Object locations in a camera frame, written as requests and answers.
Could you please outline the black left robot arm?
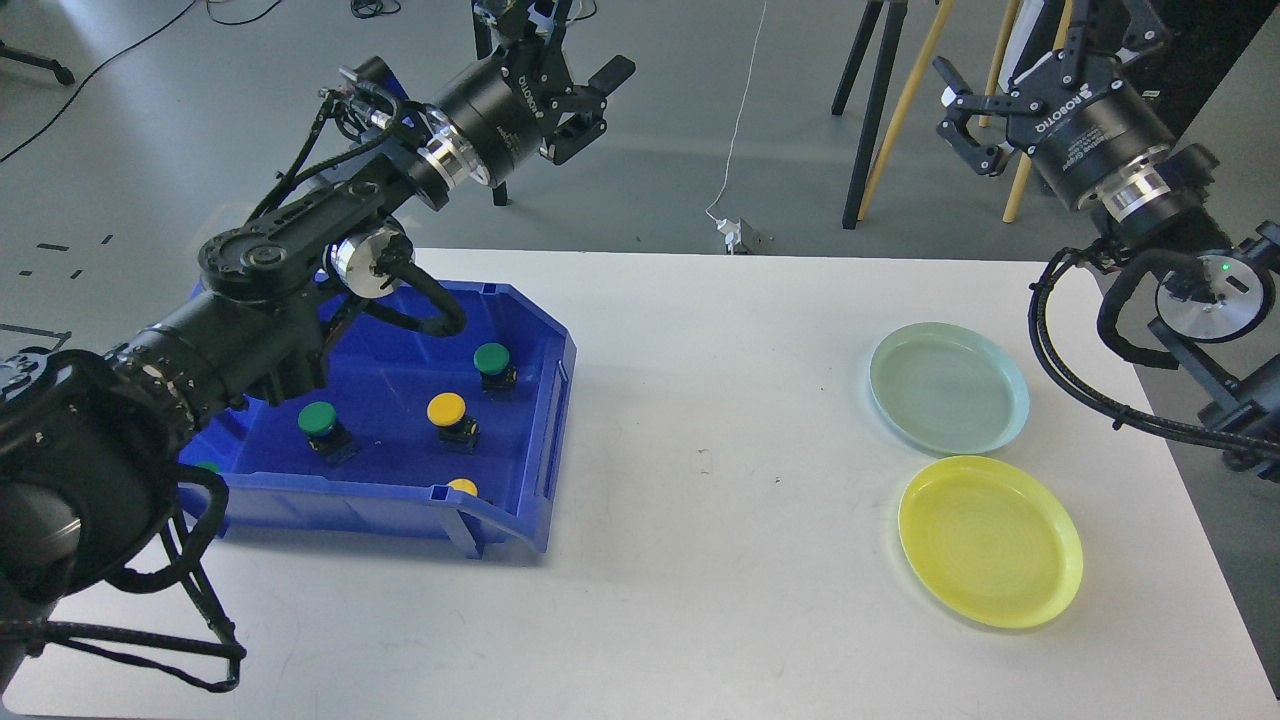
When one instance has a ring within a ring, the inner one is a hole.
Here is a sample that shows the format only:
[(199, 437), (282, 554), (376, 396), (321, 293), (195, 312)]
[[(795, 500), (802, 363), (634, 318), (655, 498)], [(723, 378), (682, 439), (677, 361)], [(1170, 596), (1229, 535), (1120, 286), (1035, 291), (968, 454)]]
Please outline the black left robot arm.
[(248, 398), (279, 405), (326, 384), (328, 356), (360, 316), (449, 337), (460, 302), (413, 261), (394, 219), (474, 179), (498, 186), (531, 154), (563, 164), (602, 136), (635, 72), (612, 58), (572, 81), (559, 38), (506, 40), (428, 102), (379, 58), (344, 70), (316, 127), (355, 119), (347, 152), (292, 169), (243, 225), (198, 251), (202, 291), (109, 354), (26, 348), (3, 359), (3, 683), (49, 644), (156, 667), (138, 646), (246, 652), (202, 566), (229, 502), (214, 471), (179, 460)]

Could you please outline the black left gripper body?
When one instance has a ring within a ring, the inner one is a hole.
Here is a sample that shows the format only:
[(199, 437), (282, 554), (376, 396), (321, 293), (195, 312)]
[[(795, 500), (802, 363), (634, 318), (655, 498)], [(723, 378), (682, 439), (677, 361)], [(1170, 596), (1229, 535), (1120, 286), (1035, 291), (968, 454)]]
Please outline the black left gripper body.
[(543, 158), (543, 138), (573, 114), (561, 113), (573, 85), (561, 37), (503, 41), (433, 99), (433, 168), (449, 184), (502, 188), (520, 164)]

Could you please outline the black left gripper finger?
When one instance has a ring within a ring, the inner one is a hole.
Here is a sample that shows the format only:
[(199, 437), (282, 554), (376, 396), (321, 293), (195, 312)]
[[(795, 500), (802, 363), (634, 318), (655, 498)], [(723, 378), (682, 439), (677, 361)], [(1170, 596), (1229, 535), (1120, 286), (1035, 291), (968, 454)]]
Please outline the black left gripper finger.
[(543, 156), (558, 167), (563, 165), (604, 135), (605, 129), (603, 108), (577, 111), (543, 138)]
[(573, 85), (559, 96), (561, 113), (595, 113), (607, 108), (607, 99), (636, 70), (632, 59), (614, 55), (585, 85)]

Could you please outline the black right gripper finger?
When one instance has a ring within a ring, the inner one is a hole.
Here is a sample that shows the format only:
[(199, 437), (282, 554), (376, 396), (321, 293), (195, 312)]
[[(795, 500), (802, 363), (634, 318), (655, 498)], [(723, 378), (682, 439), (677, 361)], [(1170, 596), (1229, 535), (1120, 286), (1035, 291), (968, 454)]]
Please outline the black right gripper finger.
[(945, 56), (934, 56), (932, 68), (942, 78), (943, 108), (947, 117), (1010, 117), (1012, 99), (1007, 95), (977, 94)]
[(1016, 149), (1007, 141), (982, 143), (969, 128), (973, 117), (945, 117), (936, 127), (937, 135), (978, 176), (997, 177), (1005, 173)]

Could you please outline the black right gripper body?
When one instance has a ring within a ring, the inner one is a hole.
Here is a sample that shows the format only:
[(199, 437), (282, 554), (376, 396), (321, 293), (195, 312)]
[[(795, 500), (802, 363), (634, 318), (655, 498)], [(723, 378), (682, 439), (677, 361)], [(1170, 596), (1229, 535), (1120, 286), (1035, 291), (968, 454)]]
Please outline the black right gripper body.
[(1120, 72), (1115, 56), (1082, 54), (1064, 86), (1060, 53), (1044, 54), (1010, 81), (1010, 94), (1034, 101), (1037, 113), (1011, 117), (1007, 141), (1034, 149), (1030, 161), (1059, 200), (1080, 210), (1097, 200), (1097, 187), (1142, 158), (1167, 152), (1175, 137)]

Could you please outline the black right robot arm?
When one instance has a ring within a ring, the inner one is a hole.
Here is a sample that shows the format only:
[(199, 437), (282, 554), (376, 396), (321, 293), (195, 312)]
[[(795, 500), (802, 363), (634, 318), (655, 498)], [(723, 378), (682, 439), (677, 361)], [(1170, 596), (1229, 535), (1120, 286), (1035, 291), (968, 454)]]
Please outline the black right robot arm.
[[(1110, 418), (1164, 439), (1216, 448), (1235, 471), (1277, 480), (1277, 359), (1233, 375), (1208, 346), (1257, 329), (1277, 301), (1277, 224), (1233, 242), (1206, 211), (1217, 158), (1175, 140), (1117, 59), (1078, 50), (1044, 54), (1006, 94), (979, 95), (942, 56), (938, 135), (978, 174), (995, 176), (1021, 151), (1073, 211), (1098, 232), (1062, 249), (1030, 287), (1030, 346), (1050, 379)], [(1073, 372), (1050, 334), (1050, 297), (1066, 270), (1114, 275), (1096, 319), (1103, 345), (1135, 366), (1188, 372), (1210, 396), (1197, 423), (1130, 407)]]

